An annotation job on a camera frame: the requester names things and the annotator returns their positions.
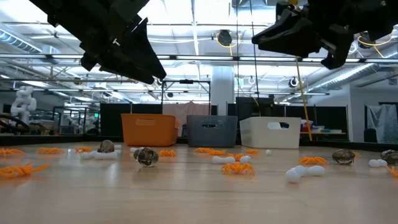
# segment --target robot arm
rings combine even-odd
[[[306,58],[328,51],[322,65],[344,65],[354,35],[367,31],[371,41],[392,32],[398,24],[397,0],[308,0],[300,10],[287,2],[276,5],[277,21],[252,38],[260,50]]]

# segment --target wooden floor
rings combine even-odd
[[[142,168],[124,147],[117,161],[81,161],[76,146],[98,142],[13,147],[25,156],[0,159],[0,167],[33,161],[51,166],[31,177],[0,178],[0,223],[396,223],[398,179],[369,168],[378,153],[363,152],[353,166],[334,165],[334,149],[273,150],[252,161],[253,178],[221,174],[221,166],[192,148],[172,147],[176,159]],[[59,147],[63,155],[37,155]],[[228,149],[241,152],[241,147]],[[287,184],[284,174],[299,157],[331,162],[324,177]]]

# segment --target orange tangled string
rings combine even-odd
[[[214,150],[214,149],[210,149],[209,154],[212,156],[220,156],[220,155],[224,155],[226,153],[226,150]]]
[[[40,148],[36,150],[36,154],[56,154],[56,153],[65,153],[63,150],[59,148]]]
[[[257,149],[246,149],[247,154],[257,154],[259,152],[260,152],[260,150],[257,150]]]
[[[177,153],[174,150],[160,150],[159,156],[171,156],[176,157]]]
[[[390,173],[392,174],[392,175],[394,175],[394,177],[398,177],[398,170],[396,170],[396,168],[395,167],[388,167],[388,166],[386,166],[386,168],[387,168],[387,170],[388,171],[390,171]]]
[[[7,157],[7,155],[15,155],[15,154],[25,154],[25,153],[18,149],[0,149],[0,155],[3,155],[4,158]]]
[[[75,153],[79,152],[91,152],[93,148],[92,147],[76,147],[75,148]]]
[[[203,148],[203,147],[200,147],[200,148],[196,148],[195,150],[193,150],[193,152],[207,153],[207,152],[209,152],[210,150],[211,150],[210,148]]]
[[[244,154],[237,154],[237,155],[234,155],[234,154],[228,154],[228,155],[226,155],[225,157],[233,157],[233,158],[235,158],[235,160],[240,160],[242,157],[244,156]]]
[[[231,175],[232,173],[255,175],[253,166],[248,163],[241,164],[240,162],[235,162],[234,164],[225,164],[221,170],[223,171],[223,174],[228,175]]]
[[[329,164],[329,162],[322,157],[307,157],[307,156],[304,156],[303,158],[299,159],[298,163],[301,165],[313,165],[313,164],[328,165]]]
[[[27,175],[31,174],[34,172],[42,171],[46,169],[50,164],[44,164],[42,166],[39,166],[37,168],[33,168],[31,165],[33,162],[28,162],[26,165],[20,166],[20,165],[15,165],[15,166],[7,166],[5,168],[0,169],[0,176],[4,178],[15,178],[18,175]]]

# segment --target white robot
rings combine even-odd
[[[29,124],[30,112],[36,110],[36,99],[32,97],[32,93],[33,87],[21,86],[17,91],[17,98],[11,105],[11,116],[21,116],[20,120],[25,124]]]

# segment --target ceiling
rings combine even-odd
[[[252,11],[248,8],[247,3],[242,4],[238,8],[231,7],[231,0],[150,0],[139,13],[141,17],[148,17],[149,24],[147,26],[148,38],[151,46],[157,55],[206,55],[206,56],[240,56],[240,57],[291,57],[289,55],[278,54],[258,50],[252,45],[251,37],[272,25],[275,21],[275,2],[252,0]],[[80,42],[74,38],[63,27],[52,27],[47,23],[47,15],[40,9],[35,7],[28,0],[0,0],[0,22],[7,25],[15,33],[23,35],[26,39],[33,41],[37,45],[50,45],[59,50],[61,54],[83,54],[84,51],[79,48]],[[221,29],[230,31],[233,38],[232,48],[222,47],[216,40],[216,35]],[[394,34],[383,37],[378,43],[389,40],[388,43],[379,47],[380,51],[388,49],[396,44]],[[25,53],[7,43],[0,42],[0,53]],[[326,57],[326,51],[322,50],[319,54],[311,54],[311,57]],[[353,42],[349,58],[377,57],[374,48],[361,49],[356,42]],[[24,75],[32,78],[52,77],[57,79],[74,79],[80,77],[90,80],[123,80],[118,82],[107,83],[102,86],[103,89],[109,90],[142,90],[142,92],[120,92],[122,96],[104,96],[100,92],[90,92],[84,94],[86,98],[94,100],[107,101],[133,101],[158,103],[160,94],[155,90],[160,90],[160,86],[156,83],[153,85],[145,85],[141,83],[128,83],[127,78],[118,77],[111,73],[99,71],[99,67],[95,67],[92,71],[87,72],[79,66],[78,60],[61,60],[59,65],[44,63],[40,60],[14,59],[13,62],[28,66],[38,71],[39,74],[24,71]],[[256,84],[250,84],[249,80],[257,75],[257,83],[259,91],[295,91],[289,88],[288,80],[297,76],[297,69],[294,63],[258,63],[254,62],[240,63],[237,62],[212,62],[206,60],[161,60],[162,65],[167,72],[166,80],[193,79],[201,81],[211,80],[213,75],[213,67],[217,65],[231,67],[236,79],[239,79],[239,91],[250,93],[255,91]],[[0,72],[9,62],[0,62]],[[303,78],[304,85],[309,86],[313,82],[317,82],[322,78],[330,75],[319,64],[300,66],[300,74]],[[10,78],[20,78],[8,73]],[[95,88],[95,84],[82,83],[76,85],[74,83],[47,83],[46,85],[54,88],[62,89],[87,89]],[[178,93],[178,91],[197,91],[196,93]],[[186,85],[175,83],[170,87],[169,91],[175,91],[174,97],[166,98],[166,100],[196,100],[198,102],[208,100],[207,87],[199,84]],[[60,91],[67,96],[76,96],[74,92]],[[277,99],[284,99],[284,96],[277,96]]]

